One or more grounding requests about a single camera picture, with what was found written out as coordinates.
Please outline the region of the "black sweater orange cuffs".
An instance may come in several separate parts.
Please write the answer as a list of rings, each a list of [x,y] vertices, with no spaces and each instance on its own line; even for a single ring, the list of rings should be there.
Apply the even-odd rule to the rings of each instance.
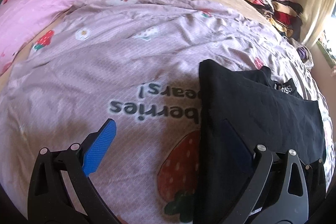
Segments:
[[[258,144],[274,152],[293,149],[305,164],[326,159],[323,121],[317,101],[305,100],[271,79],[271,71],[231,71],[213,60],[199,65],[201,137],[194,223],[219,223],[232,209],[248,175],[228,154],[223,122],[229,121],[249,150]]]

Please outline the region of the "pile of folded clothes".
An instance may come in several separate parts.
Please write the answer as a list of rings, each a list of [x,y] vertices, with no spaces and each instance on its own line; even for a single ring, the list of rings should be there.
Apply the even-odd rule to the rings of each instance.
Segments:
[[[303,7],[294,0],[245,0],[253,6],[281,36],[300,40]]]

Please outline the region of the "patterned cloth on windowsill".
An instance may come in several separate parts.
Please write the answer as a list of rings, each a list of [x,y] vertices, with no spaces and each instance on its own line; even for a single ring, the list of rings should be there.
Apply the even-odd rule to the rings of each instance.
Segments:
[[[329,67],[331,69],[335,69],[335,46],[333,46],[331,40],[327,38],[325,31],[320,34],[317,40],[317,46],[323,54],[323,57],[327,61]]]

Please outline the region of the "purple cloth bundle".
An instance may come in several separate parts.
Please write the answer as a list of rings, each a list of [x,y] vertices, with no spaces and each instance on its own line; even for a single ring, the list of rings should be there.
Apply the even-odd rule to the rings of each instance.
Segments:
[[[307,62],[310,59],[310,51],[306,47],[298,47],[297,53],[303,63]]]

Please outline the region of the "lilac strawberry bear duvet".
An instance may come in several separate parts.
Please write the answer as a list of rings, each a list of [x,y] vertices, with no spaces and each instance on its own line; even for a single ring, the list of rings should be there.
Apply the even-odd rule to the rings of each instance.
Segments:
[[[194,223],[201,137],[199,65],[267,67],[317,101],[334,173],[326,100],[295,47],[271,26],[206,0],[85,0],[74,5],[1,93],[1,186],[27,215],[38,153],[82,142],[107,119],[112,141],[89,175],[123,223]]]

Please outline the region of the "pink quilt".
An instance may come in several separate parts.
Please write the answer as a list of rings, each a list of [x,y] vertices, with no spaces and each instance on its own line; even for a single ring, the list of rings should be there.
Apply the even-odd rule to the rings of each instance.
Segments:
[[[3,0],[1,3],[1,74],[16,54],[60,14],[79,0]]]

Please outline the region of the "cream curtain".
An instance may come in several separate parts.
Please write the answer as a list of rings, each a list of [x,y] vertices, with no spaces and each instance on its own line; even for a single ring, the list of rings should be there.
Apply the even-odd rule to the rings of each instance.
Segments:
[[[301,42],[311,49],[324,30],[324,25],[335,6],[335,0],[307,0],[303,12]]]

